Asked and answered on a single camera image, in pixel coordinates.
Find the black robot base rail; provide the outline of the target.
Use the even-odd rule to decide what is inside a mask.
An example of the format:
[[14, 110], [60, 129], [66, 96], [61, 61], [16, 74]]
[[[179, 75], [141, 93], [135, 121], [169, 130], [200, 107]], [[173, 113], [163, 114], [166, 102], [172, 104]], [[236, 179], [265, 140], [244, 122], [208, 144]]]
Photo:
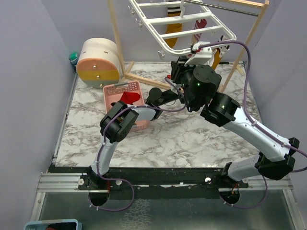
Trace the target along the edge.
[[239, 188], [247, 188], [242, 181], [228, 179], [222, 168], [119, 168], [111, 167], [104, 177], [117, 179], [105, 181], [88, 167], [56, 167], [48, 173], [58, 183], [75, 184], [74, 191], [88, 192], [99, 198], [113, 200], [136, 199], [218, 199], [219, 191], [238, 194]]

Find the mustard sock striped cuff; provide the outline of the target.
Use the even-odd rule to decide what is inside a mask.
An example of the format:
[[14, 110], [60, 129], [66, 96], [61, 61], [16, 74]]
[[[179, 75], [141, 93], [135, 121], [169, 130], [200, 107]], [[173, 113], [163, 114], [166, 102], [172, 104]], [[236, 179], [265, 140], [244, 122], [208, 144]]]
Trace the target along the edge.
[[[168, 17], [176, 17], [180, 16], [181, 9], [179, 6], [171, 6], [167, 8], [167, 16]], [[181, 23], [168, 24], [166, 28], [166, 34], [178, 33], [182, 31]], [[173, 48], [177, 43], [178, 38], [172, 37], [165, 39], [165, 42], [169, 45], [170, 48]]]

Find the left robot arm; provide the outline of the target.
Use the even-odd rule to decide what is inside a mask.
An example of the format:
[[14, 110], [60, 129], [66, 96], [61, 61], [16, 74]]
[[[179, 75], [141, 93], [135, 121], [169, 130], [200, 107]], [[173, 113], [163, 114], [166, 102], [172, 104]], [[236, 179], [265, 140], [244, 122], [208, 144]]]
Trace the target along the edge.
[[123, 100], [113, 105], [100, 121], [102, 143], [94, 162], [87, 169], [89, 183], [93, 188], [101, 189], [105, 186], [106, 177], [104, 175], [109, 171], [115, 148], [132, 130], [134, 124], [141, 120], [156, 120], [164, 111], [160, 106], [176, 100], [185, 103], [180, 89], [175, 88], [175, 91], [162, 92], [158, 88], [152, 88], [144, 105], [129, 105]]

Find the red sock white pattern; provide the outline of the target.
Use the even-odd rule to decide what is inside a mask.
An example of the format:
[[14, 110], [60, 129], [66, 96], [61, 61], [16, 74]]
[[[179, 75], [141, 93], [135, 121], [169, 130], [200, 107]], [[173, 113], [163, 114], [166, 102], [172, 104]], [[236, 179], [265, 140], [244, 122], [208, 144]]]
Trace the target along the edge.
[[140, 100], [141, 96], [136, 92], [123, 92], [120, 100], [126, 104], [133, 104]]

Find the white plastic clip hanger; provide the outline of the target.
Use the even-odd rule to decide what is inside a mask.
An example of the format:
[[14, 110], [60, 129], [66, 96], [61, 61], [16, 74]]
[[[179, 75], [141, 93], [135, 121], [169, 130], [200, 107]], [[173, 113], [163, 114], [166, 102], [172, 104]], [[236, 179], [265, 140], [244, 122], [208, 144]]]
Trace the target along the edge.
[[[168, 17], [167, 8], [179, 6], [180, 16]], [[236, 35], [201, 0], [131, 0], [128, 8], [138, 18], [140, 28], [146, 28], [160, 46], [158, 55], [181, 56], [190, 54], [190, 44], [213, 42], [223, 36], [226, 41], [236, 40]], [[168, 24], [181, 23], [182, 31], [166, 34]], [[177, 37], [173, 48], [165, 39]]]

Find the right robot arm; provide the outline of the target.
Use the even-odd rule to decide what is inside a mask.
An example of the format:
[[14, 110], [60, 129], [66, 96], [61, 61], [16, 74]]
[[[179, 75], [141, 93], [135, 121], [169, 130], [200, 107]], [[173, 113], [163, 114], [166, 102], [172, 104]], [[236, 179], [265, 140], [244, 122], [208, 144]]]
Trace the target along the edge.
[[236, 133], [259, 150], [252, 158], [228, 163], [220, 176], [221, 184], [232, 187], [237, 181], [257, 175], [280, 180], [291, 173], [299, 140], [283, 138], [248, 118], [236, 100], [217, 91], [222, 79], [219, 74], [209, 65], [188, 66], [186, 62], [183, 57], [171, 62], [171, 81], [182, 87], [187, 108], [201, 111], [206, 121]]

